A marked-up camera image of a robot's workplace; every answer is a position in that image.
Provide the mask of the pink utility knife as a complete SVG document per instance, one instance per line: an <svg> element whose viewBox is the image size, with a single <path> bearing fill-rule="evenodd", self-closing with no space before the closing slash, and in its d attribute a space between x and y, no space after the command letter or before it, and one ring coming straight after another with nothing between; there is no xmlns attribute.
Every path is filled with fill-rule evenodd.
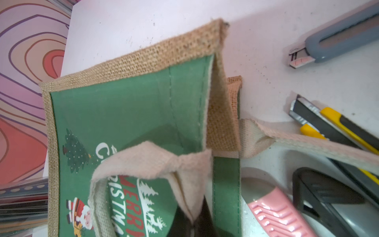
<svg viewBox="0 0 379 237"><path fill-rule="evenodd" d="M265 180L241 179L241 194L270 237L315 237L316 233L278 187Z"/></svg>

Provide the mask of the grey utility knife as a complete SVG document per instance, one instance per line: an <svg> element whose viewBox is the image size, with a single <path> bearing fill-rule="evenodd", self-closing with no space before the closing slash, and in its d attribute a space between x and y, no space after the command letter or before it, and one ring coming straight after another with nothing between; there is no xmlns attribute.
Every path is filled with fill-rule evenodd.
<svg viewBox="0 0 379 237"><path fill-rule="evenodd" d="M289 52L289 66L298 69L323 63L379 39L379 4L375 3L306 38Z"/></svg>

